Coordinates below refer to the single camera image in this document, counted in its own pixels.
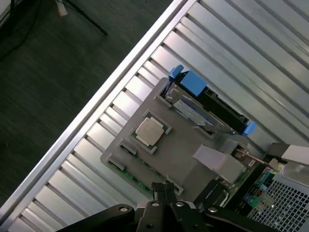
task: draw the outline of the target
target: screw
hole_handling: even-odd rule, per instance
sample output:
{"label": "screw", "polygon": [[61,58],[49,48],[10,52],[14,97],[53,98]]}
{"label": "screw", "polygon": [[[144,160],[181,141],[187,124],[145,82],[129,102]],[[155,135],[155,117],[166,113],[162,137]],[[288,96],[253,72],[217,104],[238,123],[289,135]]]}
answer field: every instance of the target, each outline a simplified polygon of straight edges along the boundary
{"label": "screw", "polygon": [[177,202],[176,205],[177,205],[178,207],[184,206],[184,204],[183,204],[182,202]]}
{"label": "screw", "polygon": [[120,210],[121,212],[126,212],[126,211],[127,211],[127,208],[122,207],[122,208],[120,208],[119,210]]}
{"label": "screw", "polygon": [[214,207],[210,207],[208,210],[209,210],[211,213],[216,213],[216,212],[218,212],[218,210],[217,210],[216,208],[214,208]]}

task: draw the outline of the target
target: ridged aluminum panel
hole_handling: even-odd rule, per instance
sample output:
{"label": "ridged aluminum panel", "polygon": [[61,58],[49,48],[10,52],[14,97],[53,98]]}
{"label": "ridged aluminum panel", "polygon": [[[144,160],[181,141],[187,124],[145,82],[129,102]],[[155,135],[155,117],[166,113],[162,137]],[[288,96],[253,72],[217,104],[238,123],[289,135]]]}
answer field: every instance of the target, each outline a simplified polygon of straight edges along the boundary
{"label": "ridged aluminum panel", "polygon": [[273,142],[309,145],[309,4],[305,0],[188,0],[84,125],[10,231],[56,231],[116,203],[148,199],[100,162],[102,152],[168,71],[202,76],[257,123],[257,156]]}

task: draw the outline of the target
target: blue latch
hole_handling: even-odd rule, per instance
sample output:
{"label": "blue latch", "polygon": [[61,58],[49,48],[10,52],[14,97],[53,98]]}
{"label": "blue latch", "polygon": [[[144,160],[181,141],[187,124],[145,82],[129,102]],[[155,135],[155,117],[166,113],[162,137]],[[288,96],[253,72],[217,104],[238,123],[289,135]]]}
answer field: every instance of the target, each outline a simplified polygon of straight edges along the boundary
{"label": "blue latch", "polygon": [[176,66],[175,68],[173,68],[170,72],[169,72],[169,79],[175,79],[183,70],[183,66],[180,64],[178,66]]}
{"label": "blue latch", "polygon": [[180,84],[186,87],[195,96],[198,96],[207,86],[206,81],[193,71],[189,71]]}
{"label": "blue latch", "polygon": [[255,128],[256,128],[256,123],[253,121],[250,121],[242,135],[248,136],[248,135],[253,134]]}

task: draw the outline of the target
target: dark gray carpet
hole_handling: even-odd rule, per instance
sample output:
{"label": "dark gray carpet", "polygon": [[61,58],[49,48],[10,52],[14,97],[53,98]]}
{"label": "dark gray carpet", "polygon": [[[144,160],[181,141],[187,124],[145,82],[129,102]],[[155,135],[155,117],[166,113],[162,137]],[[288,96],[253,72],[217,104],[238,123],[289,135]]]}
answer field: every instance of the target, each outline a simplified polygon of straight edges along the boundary
{"label": "dark gray carpet", "polygon": [[[74,2],[109,36],[68,8],[60,18],[55,2],[43,0],[25,44],[0,63],[0,205],[172,0]],[[1,32],[0,57],[23,38],[35,5],[11,37]]]}

